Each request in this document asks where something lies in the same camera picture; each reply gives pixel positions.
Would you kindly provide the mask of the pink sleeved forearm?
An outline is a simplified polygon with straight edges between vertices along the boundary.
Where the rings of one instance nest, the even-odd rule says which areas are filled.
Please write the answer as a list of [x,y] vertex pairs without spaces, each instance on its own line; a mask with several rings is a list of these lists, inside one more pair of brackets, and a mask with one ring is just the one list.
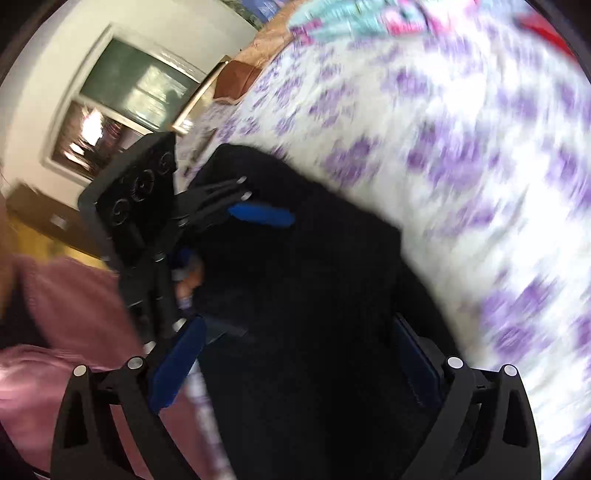
[[1,314],[1,424],[23,459],[50,465],[58,410],[73,368],[119,368],[141,353],[115,276],[64,257],[11,255]]

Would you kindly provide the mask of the person left hand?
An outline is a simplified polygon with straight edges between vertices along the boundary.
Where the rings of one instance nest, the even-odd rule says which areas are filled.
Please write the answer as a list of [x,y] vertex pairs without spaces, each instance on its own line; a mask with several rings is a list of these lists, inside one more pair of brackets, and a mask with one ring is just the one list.
[[197,257],[191,257],[188,264],[175,271],[175,291],[178,300],[184,300],[192,296],[204,282],[204,266]]

